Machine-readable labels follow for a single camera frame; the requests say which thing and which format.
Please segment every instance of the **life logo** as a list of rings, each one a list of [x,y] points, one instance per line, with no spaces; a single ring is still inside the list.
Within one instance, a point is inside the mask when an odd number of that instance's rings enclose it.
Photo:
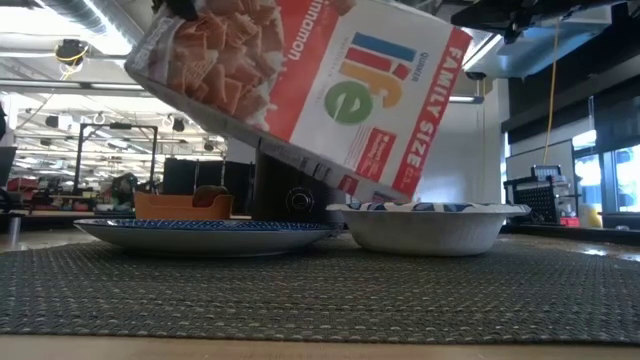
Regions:
[[[340,67],[340,73],[351,80],[327,91],[325,110],[338,123],[355,125],[371,115],[374,96],[382,98],[383,108],[396,106],[416,54],[415,49],[356,33]]]

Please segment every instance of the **table mat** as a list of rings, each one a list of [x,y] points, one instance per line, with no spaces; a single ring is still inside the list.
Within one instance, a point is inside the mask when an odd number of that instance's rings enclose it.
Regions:
[[[640,344],[639,306],[640,263],[517,241],[465,258],[338,239],[262,258],[146,257],[100,242],[0,255],[0,334]]]

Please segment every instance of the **paper bowl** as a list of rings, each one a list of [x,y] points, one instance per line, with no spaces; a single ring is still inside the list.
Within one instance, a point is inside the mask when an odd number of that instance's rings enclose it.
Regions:
[[[526,205],[470,203],[336,204],[327,210],[342,211],[353,239],[365,249],[426,256],[484,253],[505,218],[531,211]]]

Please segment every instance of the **blue pattern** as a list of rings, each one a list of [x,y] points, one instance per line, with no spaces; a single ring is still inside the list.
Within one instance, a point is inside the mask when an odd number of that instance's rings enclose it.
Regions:
[[[306,224],[251,220],[133,220],[86,219],[78,225],[113,226],[134,229],[196,230],[196,231],[316,231],[333,230],[329,224]]]
[[[439,212],[439,213],[490,213],[508,216],[525,215],[531,209],[527,205],[473,204],[473,203],[364,203],[329,205],[327,210],[341,211],[389,211],[389,212]]]

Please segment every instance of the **cereal box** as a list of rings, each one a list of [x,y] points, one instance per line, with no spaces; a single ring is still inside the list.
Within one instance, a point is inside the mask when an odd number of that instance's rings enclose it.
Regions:
[[[373,0],[195,4],[197,21],[159,13],[127,61],[134,79],[360,200],[412,198],[469,35]]]

